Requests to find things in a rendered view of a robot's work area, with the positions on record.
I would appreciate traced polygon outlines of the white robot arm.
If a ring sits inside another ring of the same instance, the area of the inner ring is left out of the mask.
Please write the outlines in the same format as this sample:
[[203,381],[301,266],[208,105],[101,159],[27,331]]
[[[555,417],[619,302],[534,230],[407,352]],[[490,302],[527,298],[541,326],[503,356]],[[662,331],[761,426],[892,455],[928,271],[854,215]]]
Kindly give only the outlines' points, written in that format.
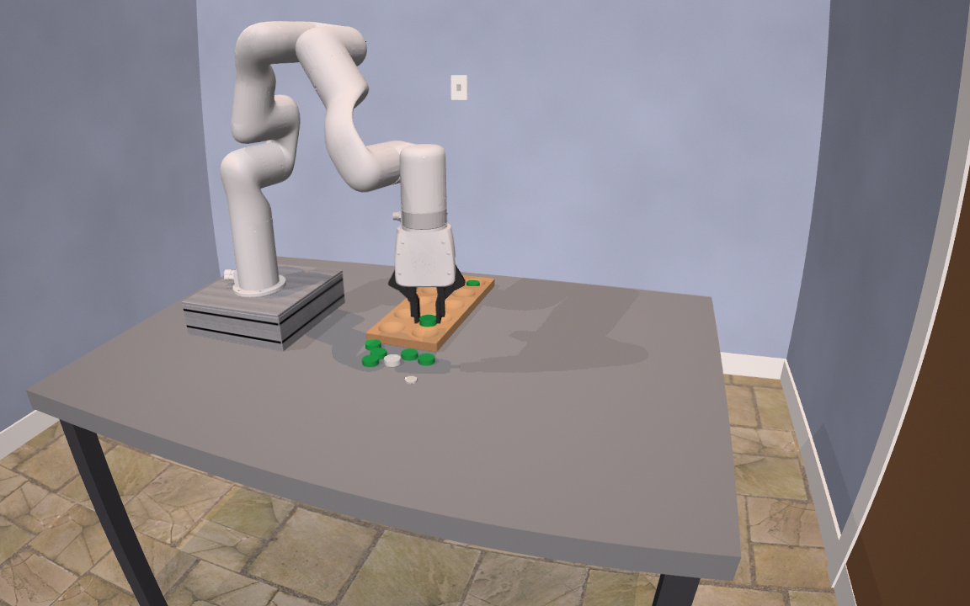
[[402,209],[393,212],[393,220],[414,230],[447,224],[445,150],[405,141],[365,146],[355,130],[353,110],[369,92],[358,69],[366,52],[365,37],[339,24],[263,22],[239,35],[232,138],[266,141],[230,152],[220,167],[237,266],[226,269],[224,279],[234,281],[232,293],[240,298],[272,295],[286,286],[274,249],[272,207],[261,189],[291,176],[301,118],[296,101],[274,95],[270,64],[300,62],[326,106],[328,156],[348,187],[370,192],[399,183]]

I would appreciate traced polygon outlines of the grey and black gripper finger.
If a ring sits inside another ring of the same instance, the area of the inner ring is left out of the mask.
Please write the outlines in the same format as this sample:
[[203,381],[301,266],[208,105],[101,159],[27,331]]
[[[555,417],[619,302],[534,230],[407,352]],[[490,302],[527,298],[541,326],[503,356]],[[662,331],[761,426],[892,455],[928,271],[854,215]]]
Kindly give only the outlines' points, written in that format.
[[[417,295],[417,287],[399,286],[399,284],[397,284],[396,279],[394,279],[394,272],[392,274],[392,278],[388,281],[388,286],[391,286],[392,288],[399,290],[402,293],[402,295],[405,296],[405,298],[408,298],[409,313],[411,313],[411,317],[414,317],[414,323],[418,323],[420,318],[420,303],[419,303],[419,297]],[[415,288],[416,288],[416,293],[415,293]]]
[[445,317],[445,299],[448,298],[448,295],[451,295],[451,293],[453,293],[455,290],[465,286],[465,283],[466,281],[463,279],[461,271],[459,271],[456,266],[456,279],[454,284],[447,287],[436,287],[436,293],[438,293],[435,302],[436,323],[441,323],[441,318]]

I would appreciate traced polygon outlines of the tan tray with round pockets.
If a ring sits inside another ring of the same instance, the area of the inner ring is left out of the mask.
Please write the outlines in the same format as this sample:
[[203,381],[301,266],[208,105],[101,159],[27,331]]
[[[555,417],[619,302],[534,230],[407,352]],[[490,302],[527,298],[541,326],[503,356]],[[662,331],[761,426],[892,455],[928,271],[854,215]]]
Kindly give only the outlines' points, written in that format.
[[[466,286],[465,283],[465,286],[448,295],[448,298],[445,299],[445,317],[441,318],[441,325],[421,327],[418,323],[414,323],[414,317],[411,317],[411,313],[409,313],[409,300],[407,298],[367,331],[366,341],[380,340],[382,344],[399,346],[399,348],[438,352],[450,335],[453,335],[474,308],[495,287],[495,279],[462,276],[466,282],[471,279],[480,281],[480,286]],[[420,316],[436,316],[436,287],[418,287],[417,295],[420,303]]]

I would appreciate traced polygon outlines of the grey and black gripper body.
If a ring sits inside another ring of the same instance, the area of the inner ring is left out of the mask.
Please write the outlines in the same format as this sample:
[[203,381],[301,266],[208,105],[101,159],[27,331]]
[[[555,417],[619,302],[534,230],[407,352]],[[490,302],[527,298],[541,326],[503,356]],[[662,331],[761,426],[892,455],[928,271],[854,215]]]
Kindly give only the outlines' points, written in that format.
[[428,230],[399,226],[394,245],[394,279],[403,287],[454,284],[456,252],[450,224]]

